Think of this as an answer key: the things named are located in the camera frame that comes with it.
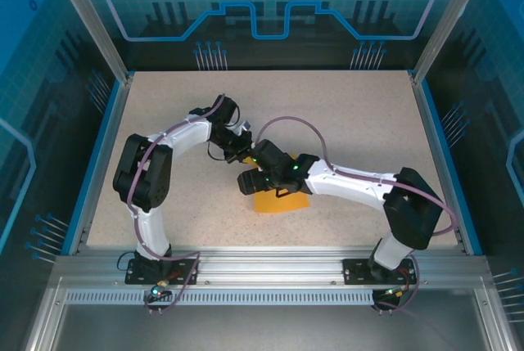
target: white arm segment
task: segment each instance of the white arm segment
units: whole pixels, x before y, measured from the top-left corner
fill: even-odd
[[[187,119],[191,120],[196,117],[196,115],[188,115]],[[154,142],[162,134],[163,133],[153,134],[147,138],[149,141]],[[177,128],[169,135],[165,136],[165,138],[159,142],[159,145],[167,145],[173,149],[174,161],[188,149],[209,140],[210,134],[211,123],[204,119]],[[158,255],[165,255],[169,248],[169,241],[165,236],[164,219],[162,218],[160,206],[151,209],[149,213],[145,213],[140,208],[136,209],[138,210],[138,227],[140,229],[140,235],[142,235],[144,242],[146,242],[146,246]],[[138,243],[137,252],[147,259],[157,260],[157,258],[147,253],[140,243]]]
[[[366,173],[358,169],[346,169],[337,165],[334,167],[347,173],[395,180],[393,173]],[[329,169],[325,160],[314,162],[311,168],[309,168],[308,173],[309,176],[305,180],[305,183],[313,194],[326,194],[328,196],[346,198],[347,200],[357,201],[361,204],[371,206],[383,213],[383,196],[393,188],[390,185],[360,181],[359,179],[348,178],[334,173]]]
[[[366,173],[358,169],[346,169],[337,165],[334,167],[346,173],[396,180],[393,173]],[[357,201],[380,210],[384,215],[384,195],[391,192],[393,188],[391,185],[361,181],[334,173],[330,170],[325,160],[316,161],[311,166],[309,177],[305,182],[313,194],[326,194]],[[398,242],[393,234],[388,232],[386,237],[380,241],[373,259],[384,268],[394,270],[411,251],[413,251],[412,248]]]

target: blue frame edge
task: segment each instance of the blue frame edge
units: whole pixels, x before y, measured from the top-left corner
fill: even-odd
[[[481,243],[478,240],[477,232],[475,231],[475,226],[473,225],[473,219],[471,214],[469,213],[468,204],[466,203],[466,197],[464,196],[462,186],[460,185],[459,176],[457,175],[457,170],[455,168],[453,158],[451,157],[451,152],[449,151],[448,142],[445,140],[444,130],[442,129],[442,125],[440,124],[440,119],[436,112],[435,102],[433,101],[433,97],[431,96],[429,85],[427,84],[426,79],[422,80],[422,90],[424,93],[424,97],[427,100],[427,105],[431,113],[431,118],[433,119],[433,123],[435,124],[436,135],[439,140],[440,147],[442,148],[442,153],[444,154],[445,165],[449,170],[449,175],[451,177],[451,183],[453,184],[453,188],[455,190],[455,195],[457,196],[458,207],[460,208],[464,226],[466,228],[465,231],[468,233],[469,241],[472,246],[472,253],[474,255],[483,255],[484,253],[481,248]]]
[[[86,170],[84,181],[82,182],[82,187],[80,188],[79,198],[75,204],[75,210],[71,216],[71,222],[65,235],[64,244],[62,245],[61,255],[68,255],[67,252],[70,251],[71,246],[75,241],[76,229],[79,227],[80,214],[82,213],[82,208],[84,207],[86,196],[88,194],[89,185],[93,180],[93,172],[95,165],[98,162],[98,156],[100,155],[100,149],[102,147],[102,142],[106,136],[107,126],[109,124],[109,118],[113,112],[113,107],[115,106],[115,100],[118,95],[121,85],[118,80],[115,80],[109,101],[107,102],[106,112],[102,118],[102,123],[100,124],[100,129],[98,130],[97,140],[91,152],[91,158],[89,159],[88,169]]]

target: enclosure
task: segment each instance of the enclosure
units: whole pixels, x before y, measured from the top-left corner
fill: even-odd
[[[0,8],[0,348],[521,348],[524,0]],[[117,164],[128,136],[164,132],[222,93],[254,136],[273,118],[307,119],[334,164],[416,169],[456,213],[453,232],[414,252],[409,309],[379,314],[377,287],[346,284],[344,262],[389,232],[383,215],[321,195],[255,212],[237,185],[251,166],[200,144],[173,162],[162,205],[173,255],[200,252],[195,281],[149,317],[151,285],[126,284],[121,255],[137,236]],[[322,155],[301,124],[264,137]]]

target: orange object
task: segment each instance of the orange object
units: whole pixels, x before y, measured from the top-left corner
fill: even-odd
[[[246,159],[245,163],[256,167],[256,163],[250,158]],[[275,190],[255,193],[255,212],[259,214],[281,214],[302,208],[309,208],[309,198],[305,193],[293,193],[281,198],[276,197]]]

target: beige work surface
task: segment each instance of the beige work surface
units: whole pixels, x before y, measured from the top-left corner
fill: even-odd
[[[158,133],[222,92],[240,107],[256,135],[268,120],[294,115],[326,138],[330,160],[375,172],[416,169],[442,196],[422,121],[405,71],[242,71],[136,73],[112,151],[90,247],[134,245],[129,212],[112,189],[125,139]],[[297,122],[278,122],[264,136],[282,150],[321,155],[316,136]],[[220,149],[211,147],[219,155]],[[373,246],[389,229],[379,211],[332,196],[310,196],[310,208],[257,214],[238,190],[245,164],[211,160],[206,144],[176,159],[162,210],[178,246]],[[438,228],[449,224],[441,216]],[[456,245],[454,235],[432,245]]]

